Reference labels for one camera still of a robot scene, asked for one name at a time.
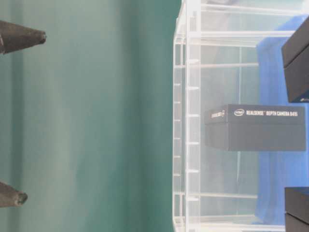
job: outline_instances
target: green fabric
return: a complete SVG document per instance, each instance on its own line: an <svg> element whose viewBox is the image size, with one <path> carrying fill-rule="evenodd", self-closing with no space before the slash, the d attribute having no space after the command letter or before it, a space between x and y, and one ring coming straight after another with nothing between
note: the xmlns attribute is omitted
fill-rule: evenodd
<svg viewBox="0 0 309 232"><path fill-rule="evenodd" d="M3 0L47 42L0 57L6 232L170 232L172 36L180 0Z"/></svg>

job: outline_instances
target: blue fabric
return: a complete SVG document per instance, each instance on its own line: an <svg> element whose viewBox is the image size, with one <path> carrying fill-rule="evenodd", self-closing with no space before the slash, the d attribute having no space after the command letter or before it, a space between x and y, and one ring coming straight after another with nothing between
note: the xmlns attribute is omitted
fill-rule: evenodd
<svg viewBox="0 0 309 232"><path fill-rule="evenodd" d="M296 30L307 16L292 18L278 30ZM266 38L257 46L260 67L261 105L304 106L306 137L308 136L308 107L288 103L281 47L287 38ZM309 153L260 152L259 192L256 216L263 224L284 225L284 188L309 186Z"/></svg>

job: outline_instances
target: black product box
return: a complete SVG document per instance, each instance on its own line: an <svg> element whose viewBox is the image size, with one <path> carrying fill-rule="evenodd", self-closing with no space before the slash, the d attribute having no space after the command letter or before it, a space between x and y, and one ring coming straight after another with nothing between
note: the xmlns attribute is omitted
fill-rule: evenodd
<svg viewBox="0 0 309 232"><path fill-rule="evenodd" d="M309 225L298 220L292 215L285 214L285 231L286 232L309 232Z"/></svg>
<svg viewBox="0 0 309 232"><path fill-rule="evenodd" d="M309 18L282 47L289 102L309 102Z"/></svg>
<svg viewBox="0 0 309 232"><path fill-rule="evenodd" d="M228 151L304 151L305 109L229 104L205 112L206 145Z"/></svg>
<svg viewBox="0 0 309 232"><path fill-rule="evenodd" d="M285 188L285 211L309 224L309 188Z"/></svg>

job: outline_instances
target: transparent shelf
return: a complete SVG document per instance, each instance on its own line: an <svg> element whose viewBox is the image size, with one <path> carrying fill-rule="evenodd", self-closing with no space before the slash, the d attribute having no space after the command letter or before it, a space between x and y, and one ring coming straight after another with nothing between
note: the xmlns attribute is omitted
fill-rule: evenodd
<svg viewBox="0 0 309 232"><path fill-rule="evenodd" d="M305 0L184 0L174 34L176 232L283 232L284 188L309 186L308 107L281 47Z"/></svg>

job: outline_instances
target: black conical tip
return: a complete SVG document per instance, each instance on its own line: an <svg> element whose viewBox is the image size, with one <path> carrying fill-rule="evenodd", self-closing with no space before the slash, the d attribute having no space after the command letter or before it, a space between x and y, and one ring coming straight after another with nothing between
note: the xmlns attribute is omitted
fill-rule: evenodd
<svg viewBox="0 0 309 232"><path fill-rule="evenodd" d="M43 44L45 41L44 31L0 21L0 53L7 54Z"/></svg>
<svg viewBox="0 0 309 232"><path fill-rule="evenodd" d="M16 205L17 205L17 206L23 205L23 204L27 201L27 199L28 199L28 195L27 195L27 194L25 194L25 193L19 193L19 194L18 194L18 199L17 199L17 201L16 201Z"/></svg>

